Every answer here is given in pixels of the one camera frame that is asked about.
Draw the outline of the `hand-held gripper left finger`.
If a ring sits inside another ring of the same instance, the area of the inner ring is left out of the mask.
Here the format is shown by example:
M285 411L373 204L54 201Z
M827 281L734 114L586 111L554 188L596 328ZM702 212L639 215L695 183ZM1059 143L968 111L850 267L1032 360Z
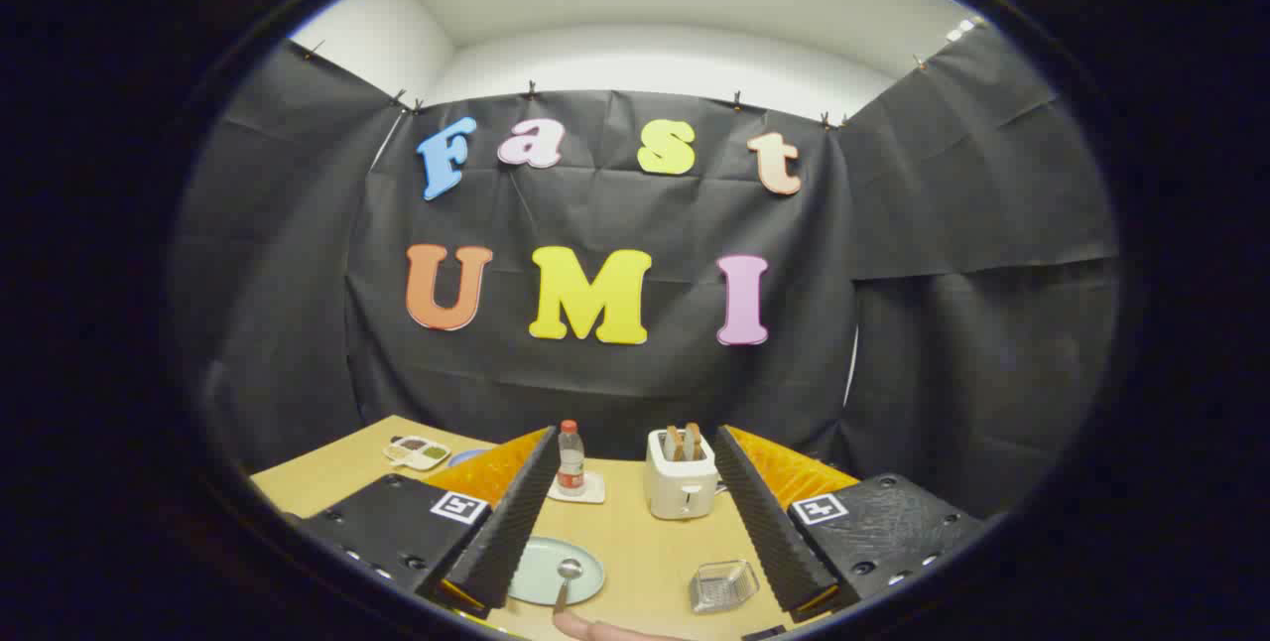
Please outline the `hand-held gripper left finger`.
M384 585L485 619L505 605L559 465L545 426L423 481L382 473L290 522Z

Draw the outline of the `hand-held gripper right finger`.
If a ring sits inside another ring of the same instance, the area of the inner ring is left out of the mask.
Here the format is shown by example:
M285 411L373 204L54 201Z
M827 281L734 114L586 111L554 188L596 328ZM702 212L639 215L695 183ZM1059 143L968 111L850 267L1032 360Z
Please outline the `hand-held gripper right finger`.
M718 428L712 454L773 597L795 622L919 578L987 525L903 475L853 479L737 426Z

